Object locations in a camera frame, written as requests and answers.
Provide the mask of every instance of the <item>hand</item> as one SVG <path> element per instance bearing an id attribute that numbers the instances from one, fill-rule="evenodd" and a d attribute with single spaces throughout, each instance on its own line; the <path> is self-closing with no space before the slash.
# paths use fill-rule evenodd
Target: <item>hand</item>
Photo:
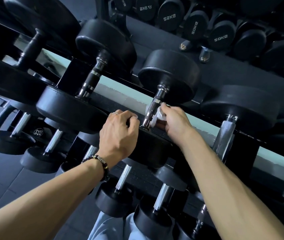
<path id="1" fill-rule="evenodd" d="M 180 148 L 189 132 L 195 131 L 185 112 L 179 107 L 169 107 L 161 104 L 161 110 L 166 114 L 166 121 L 157 121 L 157 127 L 168 133 L 168 136 Z"/>
<path id="2" fill-rule="evenodd" d="M 109 114 L 101 129 L 99 151 L 96 153 L 109 168 L 133 152 L 139 133 L 140 121 L 135 113 L 128 110 L 117 110 L 116 113 Z"/>

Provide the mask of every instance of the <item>person's right arm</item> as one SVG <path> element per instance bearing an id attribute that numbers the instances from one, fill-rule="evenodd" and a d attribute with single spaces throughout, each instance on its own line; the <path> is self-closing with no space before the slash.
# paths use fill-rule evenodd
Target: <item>person's right arm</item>
<path id="1" fill-rule="evenodd" d="M 284 225 L 222 163 L 191 126 L 184 111 L 164 103 L 161 108 L 167 123 L 159 126 L 182 150 L 220 237 L 223 240 L 284 240 Z"/>

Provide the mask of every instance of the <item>floor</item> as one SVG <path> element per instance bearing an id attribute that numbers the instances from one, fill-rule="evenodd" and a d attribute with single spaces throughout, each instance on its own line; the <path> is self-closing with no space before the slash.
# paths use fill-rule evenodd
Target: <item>floor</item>
<path id="1" fill-rule="evenodd" d="M 8 118 L 7 122 L 3 125 L 3 129 L 9 126 L 10 119 L 13 117 L 14 114 Z M 20 156 L 0 154 L 0 208 L 52 179 L 54 175 L 28 171 L 20 165 Z M 100 212 L 95 205 L 94 196 L 95 192 L 81 202 L 54 239 L 82 240 L 88 238 Z"/>

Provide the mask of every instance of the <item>person's left arm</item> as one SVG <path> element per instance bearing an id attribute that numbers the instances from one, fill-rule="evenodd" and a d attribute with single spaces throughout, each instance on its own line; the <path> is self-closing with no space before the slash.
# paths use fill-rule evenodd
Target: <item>person's left arm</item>
<path id="1" fill-rule="evenodd" d="M 116 113 L 109 115 L 100 131 L 97 152 L 109 169 L 132 153 L 138 138 L 137 116 L 130 111 Z M 0 239 L 54 238 L 103 175 L 101 162 L 90 159 L 4 206 L 0 209 Z"/>

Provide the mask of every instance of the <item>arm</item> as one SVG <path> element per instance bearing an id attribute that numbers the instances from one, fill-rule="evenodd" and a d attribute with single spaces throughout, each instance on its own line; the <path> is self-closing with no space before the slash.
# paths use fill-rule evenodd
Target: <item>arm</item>
<path id="1" fill-rule="evenodd" d="M 129 111 L 110 114 L 100 131 L 97 155 L 112 168 L 135 148 L 139 121 Z M 38 186 L 0 209 L 0 239 L 52 239 L 104 175 L 91 159 Z"/>
<path id="2" fill-rule="evenodd" d="M 284 225 L 222 163 L 191 126 L 183 110 L 166 104 L 161 108 L 167 115 L 165 129 L 191 167 L 220 237 L 284 240 Z"/>

